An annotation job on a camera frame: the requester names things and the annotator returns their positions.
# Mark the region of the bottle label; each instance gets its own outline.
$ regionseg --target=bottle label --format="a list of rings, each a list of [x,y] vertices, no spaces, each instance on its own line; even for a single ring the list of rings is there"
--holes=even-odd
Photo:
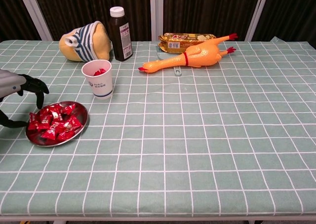
[[[124,24],[123,26],[120,26],[119,32],[120,32],[120,39],[122,41],[124,59],[126,59],[132,54],[132,44],[130,42],[128,23]]]

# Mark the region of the white bottle cap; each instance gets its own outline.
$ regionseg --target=white bottle cap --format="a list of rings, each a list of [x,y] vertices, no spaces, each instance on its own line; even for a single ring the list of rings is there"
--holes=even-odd
[[[110,8],[110,15],[111,17],[118,18],[124,16],[124,9],[120,6],[115,6]]]

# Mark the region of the biscuit package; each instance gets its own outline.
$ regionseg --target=biscuit package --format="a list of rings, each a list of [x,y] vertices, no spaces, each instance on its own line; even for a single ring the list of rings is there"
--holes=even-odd
[[[213,34],[165,33],[159,36],[160,49],[167,53],[183,53],[191,45],[200,44],[206,40],[216,38]]]

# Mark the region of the robotic arm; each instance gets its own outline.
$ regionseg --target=robotic arm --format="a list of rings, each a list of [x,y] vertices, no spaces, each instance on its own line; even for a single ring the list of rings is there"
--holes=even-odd
[[[0,69],[0,102],[3,101],[4,97],[15,92],[20,96],[23,96],[24,90],[35,93],[37,96],[37,108],[42,108],[44,103],[44,93],[49,93],[48,88],[43,81],[28,75],[17,75],[7,70]],[[27,122],[10,120],[0,110],[0,124],[9,128],[20,128],[26,126]]]

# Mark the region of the dark curtain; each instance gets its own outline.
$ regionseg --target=dark curtain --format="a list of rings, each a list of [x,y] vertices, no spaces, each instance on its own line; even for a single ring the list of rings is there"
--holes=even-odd
[[[54,40],[96,20],[108,34],[110,8],[122,6],[129,19],[131,40],[151,40],[150,0],[37,0]]]
[[[163,0],[164,33],[238,33],[244,40],[258,0]]]
[[[0,0],[0,42],[4,40],[40,40],[39,33],[22,0]]]
[[[316,0],[266,0],[254,41],[308,41],[316,48]]]

